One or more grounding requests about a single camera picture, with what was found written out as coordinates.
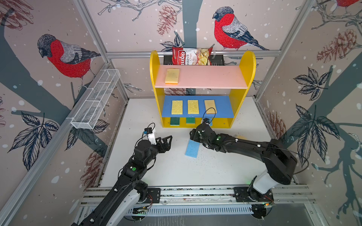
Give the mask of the light green sponge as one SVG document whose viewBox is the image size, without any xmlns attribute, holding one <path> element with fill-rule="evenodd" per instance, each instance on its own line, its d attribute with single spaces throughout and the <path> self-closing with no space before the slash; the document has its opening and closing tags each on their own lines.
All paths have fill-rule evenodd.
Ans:
<svg viewBox="0 0 362 226">
<path fill-rule="evenodd" d="M 186 124 L 195 124 L 196 119 L 195 118 L 186 118 Z"/>
</svg>

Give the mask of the orange yellow sponge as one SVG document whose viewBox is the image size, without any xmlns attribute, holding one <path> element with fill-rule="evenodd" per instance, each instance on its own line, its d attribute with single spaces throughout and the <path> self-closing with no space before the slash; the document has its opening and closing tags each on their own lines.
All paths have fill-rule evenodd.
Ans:
<svg viewBox="0 0 362 226">
<path fill-rule="evenodd" d="M 204 104 L 205 104 L 205 109 L 206 109 L 206 114 L 207 115 L 217 113 L 216 103 L 215 103 L 215 101 L 213 99 L 204 100 Z"/>
</svg>

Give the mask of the dark green sponge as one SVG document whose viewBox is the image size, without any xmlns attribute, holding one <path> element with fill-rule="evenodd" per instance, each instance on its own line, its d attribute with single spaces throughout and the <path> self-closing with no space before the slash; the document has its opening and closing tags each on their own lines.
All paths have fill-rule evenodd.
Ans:
<svg viewBox="0 0 362 226">
<path fill-rule="evenodd" d="M 180 118 L 179 117 L 171 117 L 170 118 L 171 126 L 180 126 Z"/>
</svg>

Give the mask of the tan sponge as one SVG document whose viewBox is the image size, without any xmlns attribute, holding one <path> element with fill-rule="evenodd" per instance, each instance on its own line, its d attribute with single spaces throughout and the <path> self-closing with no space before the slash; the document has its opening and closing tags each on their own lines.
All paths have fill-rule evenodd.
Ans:
<svg viewBox="0 0 362 226">
<path fill-rule="evenodd" d="M 166 70 L 165 84 L 178 84 L 179 83 L 180 69 L 168 68 Z"/>
</svg>

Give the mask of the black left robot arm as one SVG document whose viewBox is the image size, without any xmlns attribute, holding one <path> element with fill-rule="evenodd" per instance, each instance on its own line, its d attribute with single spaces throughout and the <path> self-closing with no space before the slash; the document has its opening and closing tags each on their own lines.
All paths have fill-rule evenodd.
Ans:
<svg viewBox="0 0 362 226">
<path fill-rule="evenodd" d="M 171 149 L 173 138 L 144 139 L 152 132 L 151 127 L 145 129 L 135 144 L 132 156 L 120 169 L 115 185 L 92 213 L 82 222 L 73 223 L 73 226 L 116 226 L 137 202 L 147 199 L 148 184 L 141 179 L 151 169 L 148 165 L 156 160 L 156 156 Z"/>
</svg>

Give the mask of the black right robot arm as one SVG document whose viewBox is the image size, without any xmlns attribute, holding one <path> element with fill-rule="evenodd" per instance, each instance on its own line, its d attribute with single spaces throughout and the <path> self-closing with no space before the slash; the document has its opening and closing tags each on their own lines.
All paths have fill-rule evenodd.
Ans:
<svg viewBox="0 0 362 226">
<path fill-rule="evenodd" d="M 280 142 L 256 142 L 232 137 L 228 134 L 216 134 L 208 122 L 202 122 L 190 133 L 192 141 L 201 143 L 207 149 L 222 153 L 236 153 L 263 162 L 266 170 L 256 176 L 249 188 L 250 195 L 264 195 L 276 185 L 290 185 L 297 159 L 287 149 L 280 148 Z"/>
</svg>

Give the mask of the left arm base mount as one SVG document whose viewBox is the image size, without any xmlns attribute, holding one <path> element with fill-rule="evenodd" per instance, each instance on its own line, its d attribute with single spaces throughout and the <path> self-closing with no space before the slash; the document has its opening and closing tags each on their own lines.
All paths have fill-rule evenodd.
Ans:
<svg viewBox="0 0 362 226">
<path fill-rule="evenodd" d="M 158 187 L 149 187 L 143 181 L 140 181 L 136 184 L 135 190 L 140 195 L 140 198 L 137 203 L 140 204 L 152 204 L 159 203 L 161 197 L 161 189 Z"/>
</svg>

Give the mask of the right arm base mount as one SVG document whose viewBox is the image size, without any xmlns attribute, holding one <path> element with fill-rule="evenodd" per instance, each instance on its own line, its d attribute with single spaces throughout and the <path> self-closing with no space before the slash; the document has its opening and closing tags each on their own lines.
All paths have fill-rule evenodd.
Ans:
<svg viewBox="0 0 362 226">
<path fill-rule="evenodd" d="M 267 193 L 261 194 L 254 188 L 247 186 L 237 186 L 233 188 L 236 202 L 274 202 L 273 194 L 271 190 Z"/>
</svg>

